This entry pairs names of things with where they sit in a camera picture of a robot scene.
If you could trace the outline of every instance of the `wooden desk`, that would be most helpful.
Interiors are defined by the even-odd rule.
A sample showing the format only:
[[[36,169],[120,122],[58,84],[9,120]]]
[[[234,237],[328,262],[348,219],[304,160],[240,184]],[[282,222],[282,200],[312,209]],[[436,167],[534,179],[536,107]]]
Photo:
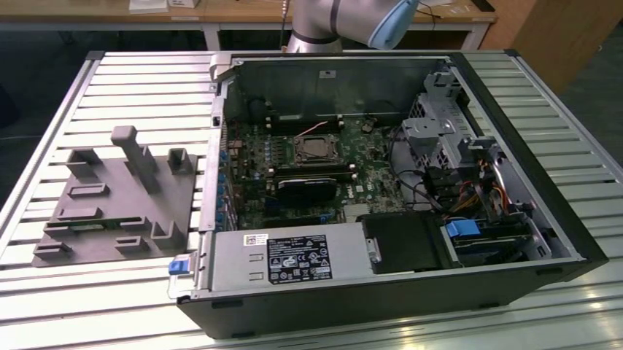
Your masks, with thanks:
[[[623,18],[621,0],[488,0],[498,22],[481,49],[513,48],[562,92]]]
[[[133,15],[129,0],[0,0],[0,31],[201,30],[206,1],[193,9]]]
[[[220,30],[278,30],[281,28],[281,0],[204,0],[206,2],[204,21],[205,41],[209,50],[220,50]],[[462,50],[476,50],[488,26],[496,21],[493,12],[481,12],[470,0],[454,0],[446,6],[432,7],[434,19],[417,12],[409,31],[465,31]],[[286,29],[290,29],[290,12]]]
[[[465,31],[464,50],[474,50],[496,16],[469,0],[432,7],[440,18],[417,13],[409,31]],[[290,17],[286,19],[290,28]],[[220,50],[220,30],[278,30],[281,0],[201,0],[194,9],[132,15],[128,0],[0,0],[0,31],[197,30],[209,50]]]

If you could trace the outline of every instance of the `blue tab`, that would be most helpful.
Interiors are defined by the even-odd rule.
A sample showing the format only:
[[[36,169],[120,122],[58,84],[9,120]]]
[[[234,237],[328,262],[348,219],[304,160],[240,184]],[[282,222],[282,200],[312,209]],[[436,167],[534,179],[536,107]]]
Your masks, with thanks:
[[[445,230],[450,238],[480,235],[480,229],[473,220],[454,220],[445,225]]]
[[[173,260],[168,263],[168,274],[174,275],[185,275],[190,272],[189,270],[189,261],[185,260]]]

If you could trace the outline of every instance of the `white sticker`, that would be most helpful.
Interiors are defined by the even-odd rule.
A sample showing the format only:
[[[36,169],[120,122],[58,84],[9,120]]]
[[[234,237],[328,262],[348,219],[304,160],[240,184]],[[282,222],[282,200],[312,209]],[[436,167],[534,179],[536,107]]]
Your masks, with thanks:
[[[198,20],[198,17],[177,16],[177,17],[170,17],[170,20]]]
[[[330,271],[330,268],[326,266],[325,268],[314,268],[314,271],[312,273],[325,273],[329,271]]]
[[[242,244],[245,246],[265,246],[268,235],[265,233],[260,235],[244,235],[242,238],[244,238]]]

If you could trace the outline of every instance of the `power supply label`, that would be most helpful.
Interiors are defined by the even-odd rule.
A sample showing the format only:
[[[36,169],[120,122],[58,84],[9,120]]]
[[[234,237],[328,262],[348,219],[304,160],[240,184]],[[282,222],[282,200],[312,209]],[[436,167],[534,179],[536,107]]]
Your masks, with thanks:
[[[324,235],[268,239],[268,281],[284,284],[330,279]]]

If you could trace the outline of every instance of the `metal table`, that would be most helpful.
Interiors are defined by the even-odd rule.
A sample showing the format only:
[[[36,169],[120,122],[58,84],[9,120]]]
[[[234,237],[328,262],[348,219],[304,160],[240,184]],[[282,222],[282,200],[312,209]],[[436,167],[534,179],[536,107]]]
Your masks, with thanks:
[[[153,155],[170,147],[205,155],[210,55],[108,52],[84,62],[0,213],[0,348],[510,350],[620,345],[623,171],[522,60],[502,52],[466,53],[466,58],[611,258],[581,278],[546,286],[502,308],[214,342],[168,297],[169,258],[30,268],[34,243],[70,174],[62,165],[69,149],[94,147],[101,158],[122,156],[108,133],[114,125],[132,124]],[[485,132],[481,119],[480,126]],[[198,167],[189,249],[197,245],[204,157]]]

